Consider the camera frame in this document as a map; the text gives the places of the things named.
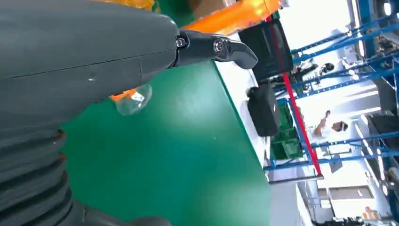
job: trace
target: green tabletop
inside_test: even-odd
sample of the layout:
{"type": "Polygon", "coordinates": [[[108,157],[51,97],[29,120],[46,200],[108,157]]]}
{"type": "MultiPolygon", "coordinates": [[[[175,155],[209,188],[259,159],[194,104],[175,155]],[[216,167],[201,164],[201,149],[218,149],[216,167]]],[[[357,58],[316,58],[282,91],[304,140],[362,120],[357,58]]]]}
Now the green tabletop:
{"type": "Polygon", "coordinates": [[[108,100],[64,126],[75,198],[124,220],[267,226],[268,184],[215,64],[166,70],[151,86],[138,114],[108,100]]]}

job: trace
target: gray robot arm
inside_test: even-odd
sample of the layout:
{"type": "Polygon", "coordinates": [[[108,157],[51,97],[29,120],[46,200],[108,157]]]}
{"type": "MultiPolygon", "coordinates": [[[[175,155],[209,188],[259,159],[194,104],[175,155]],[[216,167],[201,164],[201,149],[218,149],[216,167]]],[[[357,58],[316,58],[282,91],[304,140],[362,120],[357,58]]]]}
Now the gray robot arm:
{"type": "Polygon", "coordinates": [[[169,17],[136,8],[0,1],[0,225],[129,225],[73,200],[58,128],[162,70],[204,60],[257,63],[242,43],[179,31],[169,17]]]}

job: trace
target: white shirt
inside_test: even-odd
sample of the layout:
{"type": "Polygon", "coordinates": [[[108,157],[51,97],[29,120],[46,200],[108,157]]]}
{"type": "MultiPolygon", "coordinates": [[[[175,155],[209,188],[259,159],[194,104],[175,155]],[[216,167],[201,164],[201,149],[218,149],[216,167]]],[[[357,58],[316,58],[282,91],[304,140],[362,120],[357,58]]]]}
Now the white shirt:
{"type": "Polygon", "coordinates": [[[333,137],[333,135],[336,133],[335,130],[332,129],[332,124],[326,122],[326,125],[321,128],[321,136],[318,136],[315,134],[316,129],[312,131],[312,143],[322,143],[326,141],[331,141],[331,139],[328,139],[329,137],[333,137]]]}

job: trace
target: cardboard box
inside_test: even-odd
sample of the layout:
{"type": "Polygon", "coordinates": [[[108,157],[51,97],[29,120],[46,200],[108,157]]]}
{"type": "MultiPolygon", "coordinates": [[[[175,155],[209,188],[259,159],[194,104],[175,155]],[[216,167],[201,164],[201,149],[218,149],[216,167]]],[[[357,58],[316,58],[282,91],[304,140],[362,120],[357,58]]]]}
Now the cardboard box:
{"type": "Polygon", "coordinates": [[[213,12],[236,3],[236,0],[188,0],[190,8],[196,19],[207,16],[213,12]]]}

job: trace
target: screw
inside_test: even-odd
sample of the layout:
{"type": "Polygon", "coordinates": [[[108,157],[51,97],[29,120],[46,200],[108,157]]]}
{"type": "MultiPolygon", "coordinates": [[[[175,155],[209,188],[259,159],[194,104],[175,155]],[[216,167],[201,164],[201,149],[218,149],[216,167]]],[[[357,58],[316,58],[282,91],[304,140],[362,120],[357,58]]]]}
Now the screw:
{"type": "Polygon", "coordinates": [[[176,45],[179,48],[184,47],[186,45],[186,40],[184,40],[183,38],[178,38],[176,40],[176,45]]]}
{"type": "Polygon", "coordinates": [[[224,43],[221,39],[216,39],[213,43],[213,50],[215,53],[220,53],[223,50],[224,43]]]}

